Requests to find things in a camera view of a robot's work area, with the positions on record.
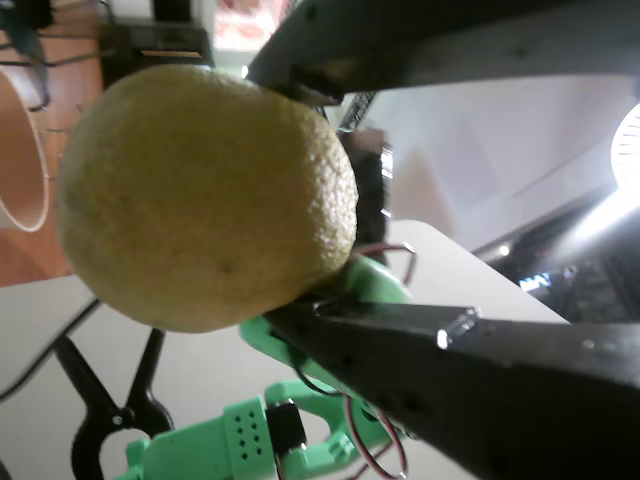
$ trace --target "bright light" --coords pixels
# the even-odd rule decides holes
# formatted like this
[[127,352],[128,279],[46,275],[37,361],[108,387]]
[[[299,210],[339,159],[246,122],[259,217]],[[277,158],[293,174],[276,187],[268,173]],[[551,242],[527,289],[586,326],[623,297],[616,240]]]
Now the bright light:
[[611,194],[577,226],[577,240],[587,240],[611,227],[640,206],[640,198],[622,190]]
[[611,144],[611,167],[620,190],[640,190],[640,104],[624,117]]

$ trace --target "black wire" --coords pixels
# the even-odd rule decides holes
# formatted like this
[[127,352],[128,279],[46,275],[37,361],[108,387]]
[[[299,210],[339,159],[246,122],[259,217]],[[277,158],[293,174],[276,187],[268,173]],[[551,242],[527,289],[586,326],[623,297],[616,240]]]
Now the black wire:
[[40,370],[44,362],[49,358],[51,353],[55,350],[56,345],[61,338],[73,333],[73,331],[85,321],[89,315],[91,315],[98,307],[102,305],[102,302],[97,298],[94,298],[87,304],[67,325],[53,337],[49,344],[35,357],[35,360],[27,367],[27,369],[11,384],[5,391],[0,393],[0,403],[4,403],[9,398],[18,393],[26,383],[33,377],[33,375]]
[[309,378],[304,374],[301,368],[302,363],[302,354],[295,350],[294,348],[289,348],[289,358],[291,359],[291,366],[293,370],[296,372],[296,375],[300,379],[302,383],[304,383],[307,387],[317,393],[321,393],[322,395],[326,395],[327,397],[342,397],[342,392],[335,390],[333,392],[327,392],[323,390],[316,384],[314,384]]

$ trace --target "ceiling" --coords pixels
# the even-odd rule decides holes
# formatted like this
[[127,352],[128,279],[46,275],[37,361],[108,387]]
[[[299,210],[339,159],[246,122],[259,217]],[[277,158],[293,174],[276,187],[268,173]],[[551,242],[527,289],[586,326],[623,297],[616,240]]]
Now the ceiling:
[[394,147],[391,209],[475,250],[598,189],[636,80],[581,75],[384,92],[365,123]]

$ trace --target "wooden floor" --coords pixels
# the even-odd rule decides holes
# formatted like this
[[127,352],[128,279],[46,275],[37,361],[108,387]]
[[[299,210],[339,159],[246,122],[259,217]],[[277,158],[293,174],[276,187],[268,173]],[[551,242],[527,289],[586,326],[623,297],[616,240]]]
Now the wooden floor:
[[[49,33],[91,33],[95,30],[95,10],[85,7],[56,13],[58,25]],[[48,61],[97,51],[94,40],[43,40]],[[0,32],[0,44],[5,42]],[[0,52],[0,60],[19,60],[12,50]],[[17,67],[5,67],[7,70]],[[36,116],[42,138],[50,182],[50,209],[47,221],[36,233],[0,230],[0,287],[69,275],[71,267],[56,242],[54,210],[56,175],[67,132],[102,91],[100,65],[97,59],[49,69],[51,106]]]

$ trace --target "red wire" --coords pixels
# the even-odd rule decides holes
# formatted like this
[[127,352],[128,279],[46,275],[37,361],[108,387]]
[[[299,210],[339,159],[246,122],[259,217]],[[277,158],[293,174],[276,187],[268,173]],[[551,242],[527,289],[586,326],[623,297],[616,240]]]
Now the red wire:
[[404,451],[402,442],[400,441],[400,438],[398,438],[398,434],[394,430],[393,425],[391,425],[391,422],[389,421],[389,419],[385,417],[382,413],[378,412],[378,421],[386,430],[387,434],[389,434],[389,437],[391,437],[391,444],[396,447],[396,449],[398,450],[398,453],[400,454],[401,471],[396,475],[392,475],[389,472],[387,472],[384,468],[382,468],[380,464],[376,461],[376,457],[371,455],[371,452],[369,452],[369,450],[367,450],[367,447],[365,447],[356,429],[355,421],[353,419],[352,407],[353,407],[353,399],[348,395],[345,395],[344,409],[347,417],[347,425],[349,426],[349,432],[351,433],[353,443],[356,445],[356,448],[360,452],[360,455],[362,455],[362,458],[364,458],[364,461],[367,462],[367,464],[381,478],[386,478],[389,480],[406,479],[407,478],[406,472],[408,467],[407,454]]

